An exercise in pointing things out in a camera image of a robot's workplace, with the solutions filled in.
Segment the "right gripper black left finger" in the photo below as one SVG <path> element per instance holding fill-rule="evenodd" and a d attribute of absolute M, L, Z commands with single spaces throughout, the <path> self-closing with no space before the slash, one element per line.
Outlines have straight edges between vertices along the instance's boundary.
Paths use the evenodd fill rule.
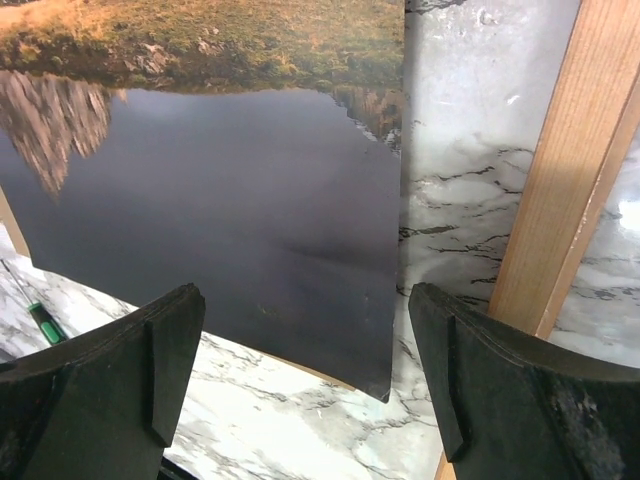
<path fill-rule="evenodd" d="M 205 316 L 193 284 L 1 366 L 4 479 L 189 479 L 172 445 Z"/>

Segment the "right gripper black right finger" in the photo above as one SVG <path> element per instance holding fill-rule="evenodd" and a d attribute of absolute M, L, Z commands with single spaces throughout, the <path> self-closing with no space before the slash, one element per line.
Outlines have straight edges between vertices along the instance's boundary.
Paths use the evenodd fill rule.
<path fill-rule="evenodd" d="M 412 288 L 409 314 L 458 478 L 638 478 L 636 368 L 526 334 L 432 284 Z"/>

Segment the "mountain landscape photo print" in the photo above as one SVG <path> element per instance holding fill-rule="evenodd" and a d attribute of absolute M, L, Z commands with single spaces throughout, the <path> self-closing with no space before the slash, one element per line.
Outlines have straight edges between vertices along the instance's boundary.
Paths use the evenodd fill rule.
<path fill-rule="evenodd" d="M 31 260 L 389 398 L 397 1 L 5 1 L 1 192 Z"/>

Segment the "orange wooden picture frame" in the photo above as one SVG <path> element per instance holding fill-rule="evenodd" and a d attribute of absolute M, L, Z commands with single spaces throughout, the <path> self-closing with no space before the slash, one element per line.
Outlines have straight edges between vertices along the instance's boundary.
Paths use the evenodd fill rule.
<path fill-rule="evenodd" d="M 639 362 L 639 5 L 449 2 L 429 20 L 434 97 L 466 95 L 450 160 L 492 160 L 508 214 L 442 286 L 578 350 Z"/>

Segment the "brown cardboard backing board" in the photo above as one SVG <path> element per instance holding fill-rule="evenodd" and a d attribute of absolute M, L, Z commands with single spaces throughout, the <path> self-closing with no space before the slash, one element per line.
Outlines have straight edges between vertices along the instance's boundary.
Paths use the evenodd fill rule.
<path fill-rule="evenodd" d="M 1 192 L 1 222 L 4 224 L 5 228 L 8 231 L 8 235 L 9 238 L 11 240 L 12 246 L 14 247 L 14 249 L 16 250 L 16 252 L 19 255 L 25 256 L 27 258 L 31 258 L 31 252 L 29 250 L 29 246 L 22 234 L 22 231 L 20 230 L 19 224 L 11 210 L 11 207 L 9 205 L 9 202 L 4 194 L 4 192 Z M 264 353 L 264 355 L 266 355 L 267 357 L 270 357 L 274 360 L 280 361 L 284 364 L 287 364 L 289 366 L 292 366 L 294 368 L 297 368 L 301 371 L 304 371 L 306 373 L 309 373 L 311 375 L 314 375 L 324 381 L 327 381 L 333 385 L 336 386 L 340 386 L 343 387 L 345 389 L 347 389 L 348 391 L 355 391 L 355 388 L 351 385 L 348 385 L 346 383 L 344 383 L 341 380 L 332 378 L 326 374 L 320 373 L 318 371 L 315 371 L 309 367 L 305 367 L 281 358 L 278 358 L 274 355 L 271 354 L 267 354 Z"/>

